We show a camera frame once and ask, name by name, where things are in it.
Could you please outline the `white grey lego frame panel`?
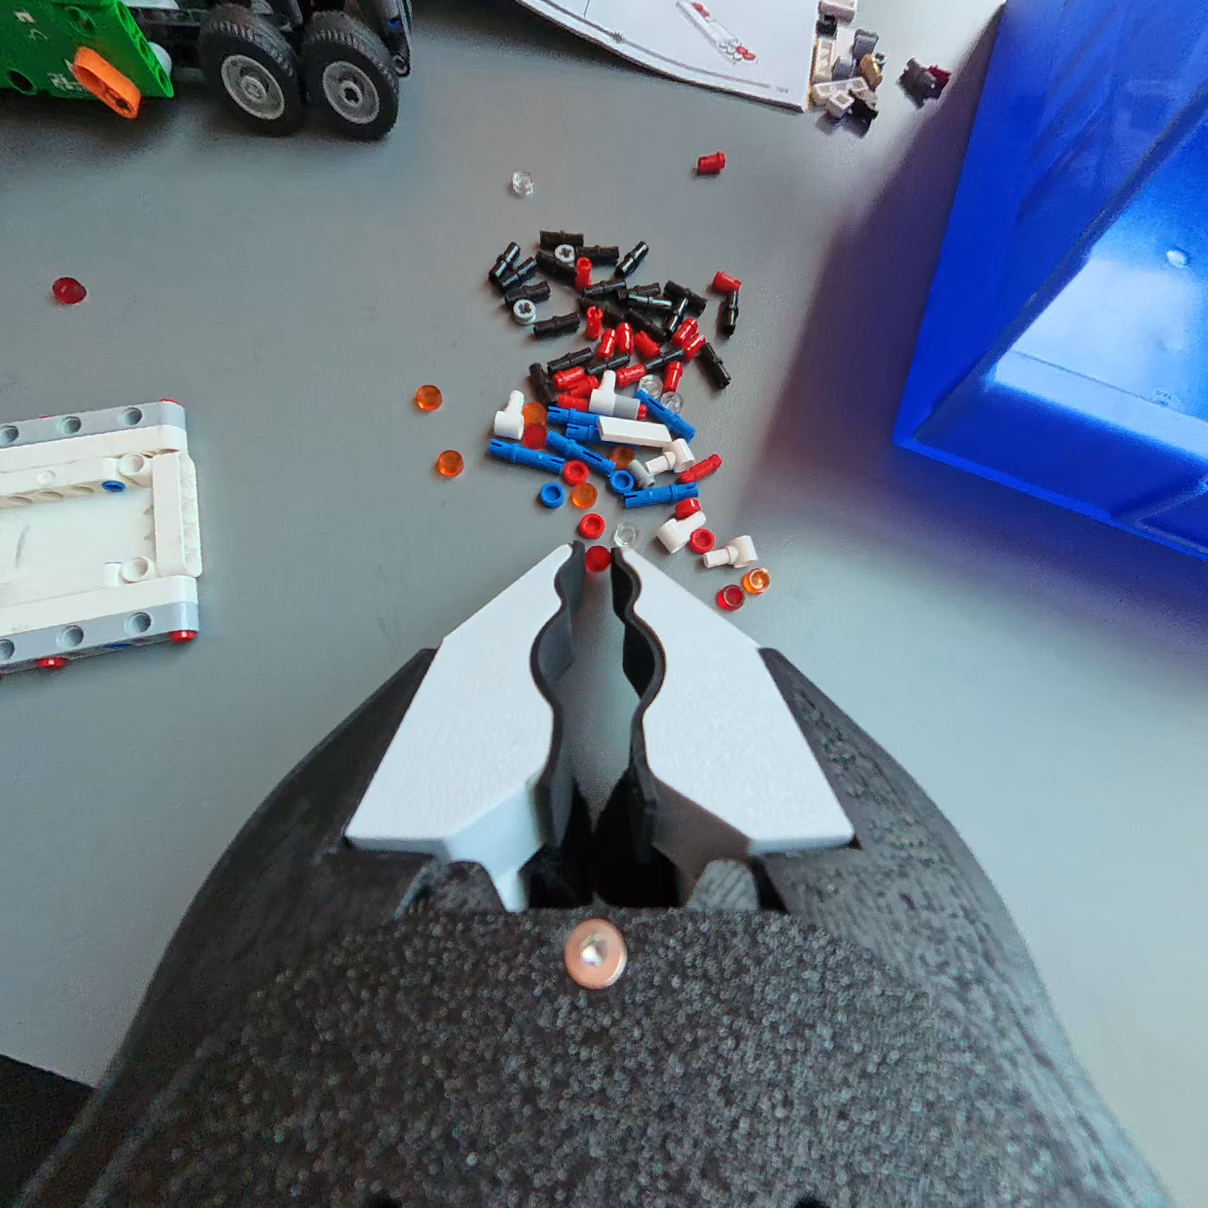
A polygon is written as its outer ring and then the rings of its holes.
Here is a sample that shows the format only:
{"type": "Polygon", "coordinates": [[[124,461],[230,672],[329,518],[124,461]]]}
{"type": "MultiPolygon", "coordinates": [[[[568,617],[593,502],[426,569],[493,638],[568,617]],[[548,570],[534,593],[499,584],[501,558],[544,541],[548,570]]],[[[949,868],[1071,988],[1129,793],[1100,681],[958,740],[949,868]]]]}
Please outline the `white grey lego frame panel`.
{"type": "Polygon", "coordinates": [[[181,405],[3,422],[3,675],[196,640],[201,573],[181,405]]]}

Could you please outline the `pile of small lego pieces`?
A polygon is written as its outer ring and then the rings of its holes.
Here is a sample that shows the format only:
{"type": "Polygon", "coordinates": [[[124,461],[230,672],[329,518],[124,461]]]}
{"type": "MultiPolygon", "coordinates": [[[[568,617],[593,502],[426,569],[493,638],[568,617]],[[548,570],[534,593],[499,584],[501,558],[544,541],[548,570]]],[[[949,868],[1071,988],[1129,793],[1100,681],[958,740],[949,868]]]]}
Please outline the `pile of small lego pieces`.
{"type": "Polygon", "coordinates": [[[690,369],[713,390],[732,384],[702,321],[713,300],[718,334],[732,336],[742,284],[719,271],[705,297],[673,279],[640,282],[649,254],[643,241],[623,252],[558,231],[498,252],[486,284],[506,315],[568,350],[528,367],[490,422],[488,458],[542,474],[538,504],[572,510],[587,548],[634,550],[637,517],[650,511],[664,554],[736,574],[716,594],[719,610],[736,612],[772,579],[751,537],[719,538],[705,515],[700,492],[722,456],[696,451],[682,386],[690,369]]]}

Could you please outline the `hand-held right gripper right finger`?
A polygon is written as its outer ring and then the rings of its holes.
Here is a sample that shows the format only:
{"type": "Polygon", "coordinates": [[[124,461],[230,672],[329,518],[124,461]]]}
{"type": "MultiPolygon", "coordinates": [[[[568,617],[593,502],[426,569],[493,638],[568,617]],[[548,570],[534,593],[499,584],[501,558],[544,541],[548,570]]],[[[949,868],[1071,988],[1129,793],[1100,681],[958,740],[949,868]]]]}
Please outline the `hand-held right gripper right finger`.
{"type": "Polygon", "coordinates": [[[614,554],[611,581],[639,694],[636,858],[664,856],[689,894],[715,860],[849,846],[853,823],[769,669],[778,655],[640,554],[614,554]]]}

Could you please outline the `white green lego truck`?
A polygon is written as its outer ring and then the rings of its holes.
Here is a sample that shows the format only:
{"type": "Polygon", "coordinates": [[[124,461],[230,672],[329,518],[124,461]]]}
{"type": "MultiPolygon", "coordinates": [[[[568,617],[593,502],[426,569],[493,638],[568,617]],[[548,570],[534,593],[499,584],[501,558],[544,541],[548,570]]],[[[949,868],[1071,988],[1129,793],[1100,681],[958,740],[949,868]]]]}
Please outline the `white green lego truck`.
{"type": "Polygon", "coordinates": [[[3,2],[2,87],[132,120],[190,69],[260,134],[295,133],[314,107],[344,137],[380,141],[411,35],[409,2],[3,2]]]}

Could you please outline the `lego instruction booklet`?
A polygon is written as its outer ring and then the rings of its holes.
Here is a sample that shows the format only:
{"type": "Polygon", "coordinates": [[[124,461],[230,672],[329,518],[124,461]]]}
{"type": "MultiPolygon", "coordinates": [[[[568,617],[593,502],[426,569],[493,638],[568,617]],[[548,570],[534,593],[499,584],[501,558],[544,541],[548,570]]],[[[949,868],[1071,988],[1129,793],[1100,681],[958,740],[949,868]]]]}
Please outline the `lego instruction booklet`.
{"type": "Polygon", "coordinates": [[[805,111],[818,18],[807,2],[525,2],[528,11],[676,81],[805,111]]]}

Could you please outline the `person's dark clothing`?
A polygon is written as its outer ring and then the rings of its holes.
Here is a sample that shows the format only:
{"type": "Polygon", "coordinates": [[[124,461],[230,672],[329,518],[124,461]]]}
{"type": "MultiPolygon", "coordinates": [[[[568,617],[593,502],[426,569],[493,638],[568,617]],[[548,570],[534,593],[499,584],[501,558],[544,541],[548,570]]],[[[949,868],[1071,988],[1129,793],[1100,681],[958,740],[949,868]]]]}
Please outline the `person's dark clothing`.
{"type": "Polygon", "coordinates": [[[2,1206],[22,1193],[94,1086],[2,1056],[2,1206]]]}

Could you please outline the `cluster of grey tan lego bricks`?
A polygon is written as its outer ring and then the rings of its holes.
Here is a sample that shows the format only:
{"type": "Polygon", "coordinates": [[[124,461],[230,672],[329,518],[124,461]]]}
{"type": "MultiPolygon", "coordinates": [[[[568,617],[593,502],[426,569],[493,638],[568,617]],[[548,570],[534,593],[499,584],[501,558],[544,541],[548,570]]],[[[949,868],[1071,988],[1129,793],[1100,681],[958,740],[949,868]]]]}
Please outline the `cluster of grey tan lego bricks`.
{"type": "Polygon", "coordinates": [[[807,107],[833,123],[869,128],[880,114],[880,34],[856,22],[857,2],[818,2],[807,107]]]}

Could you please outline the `blue plastic bin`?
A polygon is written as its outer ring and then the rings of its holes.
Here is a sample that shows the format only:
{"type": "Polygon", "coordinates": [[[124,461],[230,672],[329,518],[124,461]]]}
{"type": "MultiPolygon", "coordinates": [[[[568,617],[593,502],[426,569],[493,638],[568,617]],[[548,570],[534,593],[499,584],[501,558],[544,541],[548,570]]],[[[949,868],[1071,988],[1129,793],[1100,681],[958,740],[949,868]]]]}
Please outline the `blue plastic bin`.
{"type": "Polygon", "coordinates": [[[1205,3],[1005,3],[899,448],[1205,560],[1205,90],[1205,3]]]}

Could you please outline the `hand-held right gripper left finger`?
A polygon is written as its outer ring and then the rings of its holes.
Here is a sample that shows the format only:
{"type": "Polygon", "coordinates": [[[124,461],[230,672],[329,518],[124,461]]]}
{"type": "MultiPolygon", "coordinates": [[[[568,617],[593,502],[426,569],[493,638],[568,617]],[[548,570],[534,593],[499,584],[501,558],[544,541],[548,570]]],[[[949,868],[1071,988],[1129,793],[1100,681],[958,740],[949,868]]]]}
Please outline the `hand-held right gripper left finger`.
{"type": "Polygon", "coordinates": [[[505,909],[526,908],[522,868],[570,823],[554,685],[583,589],[575,541],[444,638],[345,829],[352,846],[476,863],[505,909]]]}

